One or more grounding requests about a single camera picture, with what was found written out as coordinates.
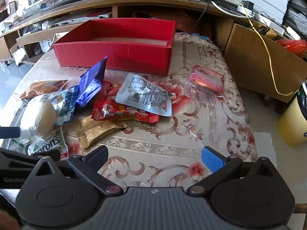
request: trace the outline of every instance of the blue snack wrapper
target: blue snack wrapper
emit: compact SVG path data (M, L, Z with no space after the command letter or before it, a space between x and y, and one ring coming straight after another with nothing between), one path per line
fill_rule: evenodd
M78 89L78 98L76 104L84 107L88 102L101 90L101 82L104 79L104 70L106 67L105 57L99 61L91 69L81 75L81 80Z
M55 125L63 125L73 118L75 104L78 96L78 85L72 86L59 93L53 100L59 100L59 95L62 97L63 105L62 108L54 105L54 101L51 100L50 103L53 104L55 109L60 108L59 115L56 118Z

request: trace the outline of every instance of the red flower pattern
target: red flower pattern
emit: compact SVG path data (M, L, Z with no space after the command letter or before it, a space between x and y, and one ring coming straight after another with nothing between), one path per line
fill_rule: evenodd
M248 132L248 133L247 133L246 141L248 142L248 144L254 145L254 144L255 144L254 135L253 135L252 133Z
M247 141L249 145L255 145L255 138L253 133L251 132L251 129L246 124L237 124L238 131L240 135L243 137L243 141Z
M82 148L79 142L71 142L68 146L69 155L76 155L82 152Z
M198 180L206 174L206 168L203 164L194 162L190 164L190 167L185 168L185 173L187 177L192 177L194 180Z
M170 99L172 101L172 114L183 114L188 111L190 108L191 98L184 95L182 85L174 84L172 85L170 82L156 82L153 81L154 84L162 87L164 90L173 94Z

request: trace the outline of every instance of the floor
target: floor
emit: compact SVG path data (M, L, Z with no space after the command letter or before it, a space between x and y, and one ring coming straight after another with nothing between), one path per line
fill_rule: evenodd
M8 66L0 62L0 111L30 69L31 66L28 64L22 64L17 67L15 62Z
M307 143L295 148L288 147L278 132L279 114L274 106L264 107L256 92L242 87L239 87L239 91L250 116L252 130L271 134L277 169L293 193L295 202L307 203ZM292 230L302 230L304 218L304 214L293 214L288 226Z

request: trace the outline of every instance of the cabinet door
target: cabinet door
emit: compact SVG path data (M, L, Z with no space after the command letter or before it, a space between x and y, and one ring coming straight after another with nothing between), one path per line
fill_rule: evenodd
M0 60L11 59L12 55L5 42L4 37L0 38Z
M272 59L277 89L288 94L307 77L307 63L278 43L263 36ZM262 40L252 30L234 24L224 58L237 85L289 102L294 96L279 95L274 88L269 57Z

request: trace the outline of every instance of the orange snack package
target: orange snack package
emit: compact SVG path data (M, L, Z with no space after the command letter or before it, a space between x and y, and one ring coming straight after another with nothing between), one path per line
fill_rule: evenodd
M52 80L52 81L40 81L34 82L30 87L25 90L21 95L20 99L23 98L34 98L42 94L49 94L61 90L66 84L67 80Z

